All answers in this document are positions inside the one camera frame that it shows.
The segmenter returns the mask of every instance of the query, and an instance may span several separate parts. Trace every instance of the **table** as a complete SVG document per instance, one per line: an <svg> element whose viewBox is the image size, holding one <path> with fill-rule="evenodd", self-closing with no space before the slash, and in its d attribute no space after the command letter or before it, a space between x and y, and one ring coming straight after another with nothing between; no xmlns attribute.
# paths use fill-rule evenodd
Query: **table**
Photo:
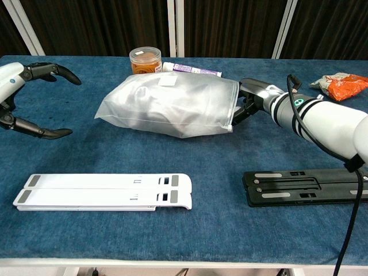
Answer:
<svg viewBox="0 0 368 276"><path fill-rule="evenodd" d="M164 61L222 71L223 77L252 77L286 89L297 75L301 93L316 97L308 83L322 75L368 75L367 61L164 58ZM172 261L334 265L352 204L250 208L244 171L341 168L316 146L276 126L258 112L217 136L178 139L118 128L94 115L104 96L131 68L126 57L4 56L0 65L54 62L82 81L26 83L16 96L15 116L45 128L71 128L59 140L0 131L0 258L102 259L107 262ZM368 112L367 90L343 105ZM19 212L12 206L30 174L185 173L193 182L193 209L155 212ZM368 208L361 204L345 265L368 265Z"/></svg>

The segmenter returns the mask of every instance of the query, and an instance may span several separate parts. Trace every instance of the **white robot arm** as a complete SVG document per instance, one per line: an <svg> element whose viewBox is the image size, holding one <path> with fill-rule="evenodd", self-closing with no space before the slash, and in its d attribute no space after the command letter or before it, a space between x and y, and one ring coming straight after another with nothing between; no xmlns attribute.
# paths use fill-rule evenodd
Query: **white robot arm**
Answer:
<svg viewBox="0 0 368 276"><path fill-rule="evenodd" d="M368 163L367 113L299 93L293 95L293 105L317 142L345 162L360 158L361 166ZM239 96L246 98L246 105L235 112L233 125L257 110L264 110L279 126L312 141L298 123L288 93L277 86L255 79L242 79Z"/></svg>
<svg viewBox="0 0 368 276"><path fill-rule="evenodd" d="M16 108L14 97L22 89L25 82L34 79L43 79L48 82L56 81L56 78L51 74L63 76L75 85L81 84L78 77L69 69L54 63L33 63L23 66L19 62L14 62L0 67L0 127L44 139L57 139L72 133L70 129L39 128L32 122L12 115L12 111Z"/></svg>

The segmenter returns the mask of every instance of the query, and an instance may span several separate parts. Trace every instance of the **dark brown curtain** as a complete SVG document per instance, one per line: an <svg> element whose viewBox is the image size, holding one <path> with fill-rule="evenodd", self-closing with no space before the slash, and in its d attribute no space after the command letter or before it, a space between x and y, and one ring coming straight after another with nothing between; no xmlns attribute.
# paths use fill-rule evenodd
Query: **dark brown curtain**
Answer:
<svg viewBox="0 0 368 276"><path fill-rule="evenodd" d="M29 51L2 1L0 1L0 32L0 57L3 55L29 55Z"/></svg>
<svg viewBox="0 0 368 276"><path fill-rule="evenodd" d="M280 58L368 59L368 1L299 0Z"/></svg>
<svg viewBox="0 0 368 276"><path fill-rule="evenodd" d="M22 0L46 55L170 55L166 0Z"/></svg>
<svg viewBox="0 0 368 276"><path fill-rule="evenodd" d="M185 56L270 58L287 0L185 0Z"/></svg>

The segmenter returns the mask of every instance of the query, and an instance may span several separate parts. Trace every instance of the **plastic jar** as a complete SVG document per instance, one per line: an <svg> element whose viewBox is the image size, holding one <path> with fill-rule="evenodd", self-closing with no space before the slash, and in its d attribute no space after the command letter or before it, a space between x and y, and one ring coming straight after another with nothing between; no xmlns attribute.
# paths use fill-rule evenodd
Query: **plastic jar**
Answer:
<svg viewBox="0 0 368 276"><path fill-rule="evenodd" d="M154 47L139 47L129 53L133 74L162 72L161 51Z"/></svg>

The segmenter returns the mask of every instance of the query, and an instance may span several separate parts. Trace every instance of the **purple toothpaste tube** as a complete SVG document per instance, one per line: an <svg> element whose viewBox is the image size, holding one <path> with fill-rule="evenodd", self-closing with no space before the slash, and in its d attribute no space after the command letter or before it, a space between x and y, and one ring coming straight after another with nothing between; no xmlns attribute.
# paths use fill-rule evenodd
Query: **purple toothpaste tube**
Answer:
<svg viewBox="0 0 368 276"><path fill-rule="evenodd" d="M187 65L182 65L182 64L174 64L171 62L164 62L162 65L162 71L163 72L178 71L178 72L187 72L187 73L196 73L196 74L210 74L210 75L216 75L216 76L221 76L222 74L222 72L200 69L200 68L195 68L192 66L187 66Z"/></svg>

